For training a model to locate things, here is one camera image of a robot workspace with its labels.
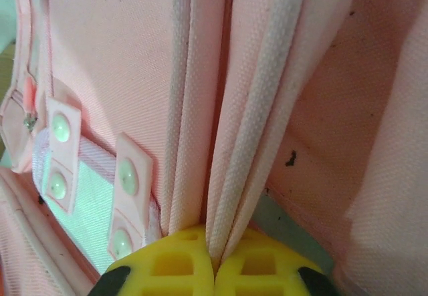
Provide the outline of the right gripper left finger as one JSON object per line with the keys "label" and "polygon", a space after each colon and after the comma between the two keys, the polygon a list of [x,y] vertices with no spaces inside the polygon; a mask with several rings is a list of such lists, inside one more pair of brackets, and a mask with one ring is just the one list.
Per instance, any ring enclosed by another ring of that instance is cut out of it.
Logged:
{"label": "right gripper left finger", "polygon": [[115,261],[88,296],[214,296],[205,227],[179,231]]}

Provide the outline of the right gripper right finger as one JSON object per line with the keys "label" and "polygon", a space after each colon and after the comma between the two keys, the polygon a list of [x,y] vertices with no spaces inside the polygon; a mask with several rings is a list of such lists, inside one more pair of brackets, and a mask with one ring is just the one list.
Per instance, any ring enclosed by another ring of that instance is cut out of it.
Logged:
{"label": "right gripper right finger", "polygon": [[247,229],[217,272],[215,296],[338,296],[338,291],[315,263]]}

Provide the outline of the pink backpack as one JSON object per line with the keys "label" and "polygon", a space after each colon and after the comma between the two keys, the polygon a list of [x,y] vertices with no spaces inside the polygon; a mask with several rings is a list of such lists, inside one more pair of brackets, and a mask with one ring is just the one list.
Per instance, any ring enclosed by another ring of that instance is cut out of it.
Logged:
{"label": "pink backpack", "polygon": [[0,0],[0,296],[196,226],[428,296],[428,0]]}

